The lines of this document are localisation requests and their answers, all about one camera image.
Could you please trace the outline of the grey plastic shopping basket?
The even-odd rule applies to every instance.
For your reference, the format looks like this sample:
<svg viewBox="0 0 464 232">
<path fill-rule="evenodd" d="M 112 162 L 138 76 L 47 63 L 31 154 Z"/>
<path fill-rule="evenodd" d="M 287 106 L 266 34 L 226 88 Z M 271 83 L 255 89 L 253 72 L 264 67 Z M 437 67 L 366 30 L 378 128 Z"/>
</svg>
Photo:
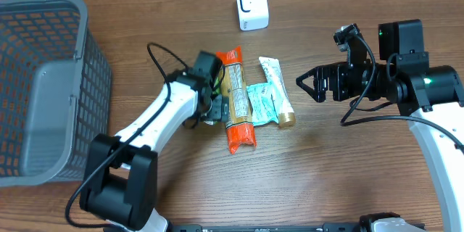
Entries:
<svg viewBox="0 0 464 232">
<path fill-rule="evenodd" d="M 79 181 L 111 85 L 83 0 L 1 0 L 1 185 Z"/>
</svg>

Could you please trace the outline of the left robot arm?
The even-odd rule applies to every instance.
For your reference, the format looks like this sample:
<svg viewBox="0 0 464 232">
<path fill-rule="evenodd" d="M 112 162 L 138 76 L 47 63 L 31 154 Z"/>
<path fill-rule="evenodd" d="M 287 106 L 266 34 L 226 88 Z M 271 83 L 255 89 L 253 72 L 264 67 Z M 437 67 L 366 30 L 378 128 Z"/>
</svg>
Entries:
<svg viewBox="0 0 464 232">
<path fill-rule="evenodd" d="M 193 67 L 164 77 L 159 96 L 115 136 L 100 133 L 90 144 L 84 179 L 72 198 L 104 220 L 105 231 L 166 231 L 157 213 L 158 156 L 187 120 L 227 122 L 228 98 L 217 94 L 222 61 L 200 52 Z"/>
</svg>

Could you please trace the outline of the mint green wipes packet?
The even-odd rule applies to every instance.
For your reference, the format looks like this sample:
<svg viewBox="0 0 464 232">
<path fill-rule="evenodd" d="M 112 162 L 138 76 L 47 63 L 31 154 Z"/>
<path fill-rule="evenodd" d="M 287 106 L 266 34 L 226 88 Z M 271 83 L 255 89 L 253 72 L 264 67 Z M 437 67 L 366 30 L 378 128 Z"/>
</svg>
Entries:
<svg viewBox="0 0 464 232">
<path fill-rule="evenodd" d="M 270 122 L 278 124 L 271 85 L 269 83 L 257 83 L 247 86 L 246 89 L 252 106 L 253 125 L 261 126 Z"/>
</svg>

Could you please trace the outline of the white tube with gold cap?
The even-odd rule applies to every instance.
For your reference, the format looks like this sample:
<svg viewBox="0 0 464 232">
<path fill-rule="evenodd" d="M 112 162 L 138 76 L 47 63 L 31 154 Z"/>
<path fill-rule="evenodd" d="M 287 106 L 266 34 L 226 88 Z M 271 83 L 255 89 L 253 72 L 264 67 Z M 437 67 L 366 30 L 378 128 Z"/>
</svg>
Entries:
<svg viewBox="0 0 464 232">
<path fill-rule="evenodd" d="M 266 80 L 273 89 L 273 104 L 278 116 L 278 125 L 281 128 L 293 126 L 296 123 L 296 117 L 286 92 L 278 59 L 259 57 L 259 61 Z"/>
</svg>

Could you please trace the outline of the orange spaghetti packet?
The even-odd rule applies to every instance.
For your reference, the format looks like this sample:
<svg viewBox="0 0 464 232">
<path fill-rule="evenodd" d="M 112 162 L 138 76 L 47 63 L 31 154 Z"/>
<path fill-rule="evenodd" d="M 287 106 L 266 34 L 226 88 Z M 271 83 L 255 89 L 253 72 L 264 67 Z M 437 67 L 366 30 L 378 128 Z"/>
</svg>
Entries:
<svg viewBox="0 0 464 232">
<path fill-rule="evenodd" d="M 217 52 L 225 70 L 218 76 L 220 94 L 229 99 L 229 116 L 225 123 L 228 138 L 228 150 L 235 154 L 241 145 L 257 147 L 252 122 L 252 108 L 247 93 L 244 77 L 241 47 L 227 52 Z"/>
</svg>

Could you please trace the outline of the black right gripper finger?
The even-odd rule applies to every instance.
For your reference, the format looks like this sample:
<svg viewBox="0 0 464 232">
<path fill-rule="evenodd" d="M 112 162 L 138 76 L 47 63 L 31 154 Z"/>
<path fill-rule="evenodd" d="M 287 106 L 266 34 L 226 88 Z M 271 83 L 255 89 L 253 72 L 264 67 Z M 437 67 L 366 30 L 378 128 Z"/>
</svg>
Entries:
<svg viewBox="0 0 464 232">
<path fill-rule="evenodd" d="M 315 74 L 315 68 L 312 68 L 311 70 L 308 70 L 305 72 L 303 75 L 300 75 L 296 79 L 296 84 L 302 84 L 304 79 L 307 79 Z"/>
<path fill-rule="evenodd" d="M 309 96 L 311 96 L 316 102 L 318 101 L 318 92 L 308 86 L 307 84 L 303 83 L 303 80 L 296 80 L 297 85 L 305 91 Z"/>
</svg>

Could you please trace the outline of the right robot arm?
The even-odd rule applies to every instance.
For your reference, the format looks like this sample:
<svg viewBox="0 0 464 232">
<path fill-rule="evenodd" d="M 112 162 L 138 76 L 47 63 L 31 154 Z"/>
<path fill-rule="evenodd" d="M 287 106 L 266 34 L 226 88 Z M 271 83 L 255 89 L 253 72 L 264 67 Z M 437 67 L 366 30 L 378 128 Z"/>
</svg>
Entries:
<svg viewBox="0 0 464 232">
<path fill-rule="evenodd" d="M 342 126 L 404 120 L 428 166 L 445 231 L 463 230 L 463 83 L 449 65 L 431 67 L 419 19 L 378 26 L 374 56 L 356 24 L 333 35 L 344 62 L 312 68 L 296 84 L 316 102 L 350 101 Z"/>
</svg>

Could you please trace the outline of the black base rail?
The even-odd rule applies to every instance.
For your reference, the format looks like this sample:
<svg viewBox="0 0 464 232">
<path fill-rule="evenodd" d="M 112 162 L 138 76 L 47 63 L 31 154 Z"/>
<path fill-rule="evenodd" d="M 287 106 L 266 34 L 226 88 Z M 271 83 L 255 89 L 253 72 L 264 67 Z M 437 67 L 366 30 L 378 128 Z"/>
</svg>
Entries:
<svg viewBox="0 0 464 232">
<path fill-rule="evenodd" d="M 324 223 L 322 225 L 282 226 L 201 226 L 169 225 L 167 232 L 361 232 L 358 223 Z"/>
</svg>

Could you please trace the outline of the white barcode scanner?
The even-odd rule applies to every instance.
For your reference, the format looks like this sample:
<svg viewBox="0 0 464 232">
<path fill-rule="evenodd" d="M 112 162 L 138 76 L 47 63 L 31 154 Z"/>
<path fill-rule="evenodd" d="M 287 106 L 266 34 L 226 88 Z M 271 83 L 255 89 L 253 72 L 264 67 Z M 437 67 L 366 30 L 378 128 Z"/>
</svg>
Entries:
<svg viewBox="0 0 464 232">
<path fill-rule="evenodd" d="M 268 0 L 236 0 L 242 31 L 259 30 L 269 25 Z"/>
</svg>

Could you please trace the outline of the green tea snack packet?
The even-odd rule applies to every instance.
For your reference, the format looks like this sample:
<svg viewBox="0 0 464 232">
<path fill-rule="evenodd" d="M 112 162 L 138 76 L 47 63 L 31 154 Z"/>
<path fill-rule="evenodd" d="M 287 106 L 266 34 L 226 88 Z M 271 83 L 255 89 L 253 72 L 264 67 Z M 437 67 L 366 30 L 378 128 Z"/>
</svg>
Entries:
<svg viewBox="0 0 464 232">
<path fill-rule="evenodd" d="M 219 72 L 219 75 L 217 76 L 217 78 L 215 79 L 215 84 L 213 86 L 213 91 L 212 91 L 212 94 L 213 95 L 219 95 L 221 93 L 220 91 L 220 85 L 222 84 L 222 81 L 223 81 L 223 76 L 224 76 L 224 72 L 223 70 L 221 70 Z M 215 125 L 217 123 L 217 121 L 213 121 L 213 120 L 205 120 L 204 121 L 205 124 L 207 125 Z"/>
</svg>

